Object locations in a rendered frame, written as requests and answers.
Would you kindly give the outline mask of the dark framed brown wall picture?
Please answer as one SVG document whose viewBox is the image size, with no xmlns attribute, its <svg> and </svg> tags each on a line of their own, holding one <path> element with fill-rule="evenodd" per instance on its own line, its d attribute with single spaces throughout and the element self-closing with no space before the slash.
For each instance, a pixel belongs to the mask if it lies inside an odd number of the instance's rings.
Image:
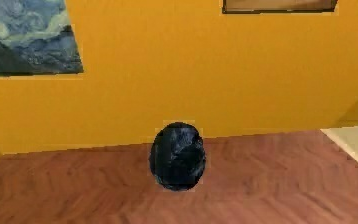
<svg viewBox="0 0 358 224">
<path fill-rule="evenodd" d="M 339 0 L 223 0 L 223 14 L 333 12 Z"/>
</svg>

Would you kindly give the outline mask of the blue swirly wall painting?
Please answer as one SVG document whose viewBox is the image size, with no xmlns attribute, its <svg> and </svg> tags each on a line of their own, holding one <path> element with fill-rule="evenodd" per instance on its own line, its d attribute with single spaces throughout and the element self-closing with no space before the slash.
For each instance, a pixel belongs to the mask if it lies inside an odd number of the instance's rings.
<svg viewBox="0 0 358 224">
<path fill-rule="evenodd" d="M 0 0 L 0 76 L 83 71 L 66 0 Z"/>
</svg>

